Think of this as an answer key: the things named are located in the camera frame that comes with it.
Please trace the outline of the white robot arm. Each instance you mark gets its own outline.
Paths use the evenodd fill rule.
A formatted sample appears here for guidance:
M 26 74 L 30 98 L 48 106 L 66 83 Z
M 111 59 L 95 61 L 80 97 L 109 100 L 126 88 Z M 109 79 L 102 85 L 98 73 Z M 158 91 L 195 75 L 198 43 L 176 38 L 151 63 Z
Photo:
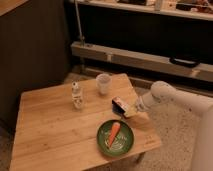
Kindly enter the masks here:
M 165 81 L 154 82 L 149 91 L 128 107 L 124 116 L 135 117 L 155 106 L 173 103 L 200 118 L 197 128 L 191 171 L 213 171 L 213 97 L 179 90 Z

